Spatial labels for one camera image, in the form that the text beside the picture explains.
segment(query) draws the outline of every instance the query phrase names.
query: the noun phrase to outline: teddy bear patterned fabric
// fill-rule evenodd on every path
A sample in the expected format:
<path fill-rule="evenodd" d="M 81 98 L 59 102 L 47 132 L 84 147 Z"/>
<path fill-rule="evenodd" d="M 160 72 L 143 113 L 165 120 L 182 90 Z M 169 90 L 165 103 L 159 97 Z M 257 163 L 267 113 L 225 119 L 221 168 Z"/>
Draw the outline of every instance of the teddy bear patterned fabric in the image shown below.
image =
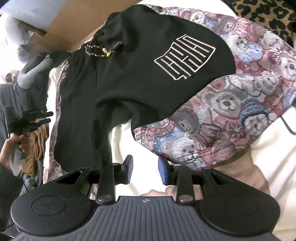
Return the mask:
<path fill-rule="evenodd" d="M 293 46 L 296 24 L 295 3 L 287 0 L 223 0 L 240 17 L 268 28 Z"/>
<path fill-rule="evenodd" d="M 229 46 L 237 70 L 212 81 L 170 117 L 134 129 L 138 143 L 173 163 L 199 169 L 249 147 L 291 106 L 296 52 L 280 37 L 242 17 L 149 7 L 215 32 Z"/>

